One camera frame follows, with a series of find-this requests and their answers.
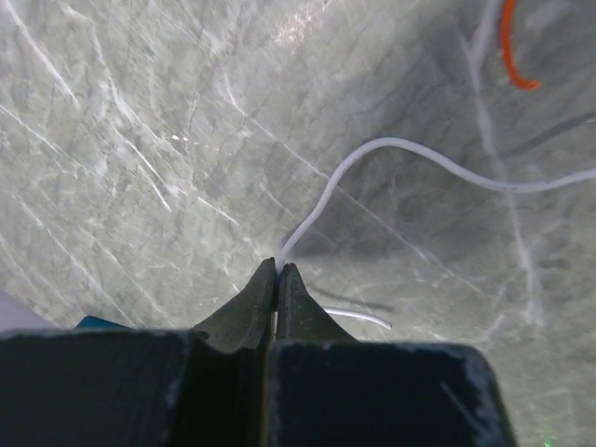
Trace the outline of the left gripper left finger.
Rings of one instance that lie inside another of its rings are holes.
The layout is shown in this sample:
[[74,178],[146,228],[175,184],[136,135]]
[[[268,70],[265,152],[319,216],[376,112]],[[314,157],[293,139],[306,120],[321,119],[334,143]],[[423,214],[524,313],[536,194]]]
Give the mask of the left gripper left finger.
[[252,446],[276,286],[264,260],[195,327],[1,337],[5,446]]

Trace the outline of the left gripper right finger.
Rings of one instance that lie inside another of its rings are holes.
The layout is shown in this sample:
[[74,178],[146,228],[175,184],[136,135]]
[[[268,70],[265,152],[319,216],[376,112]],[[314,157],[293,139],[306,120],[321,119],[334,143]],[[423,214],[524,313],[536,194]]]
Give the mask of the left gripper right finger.
[[512,446],[490,364],[447,343],[360,342],[309,295],[294,264],[278,287],[266,381],[271,446]]

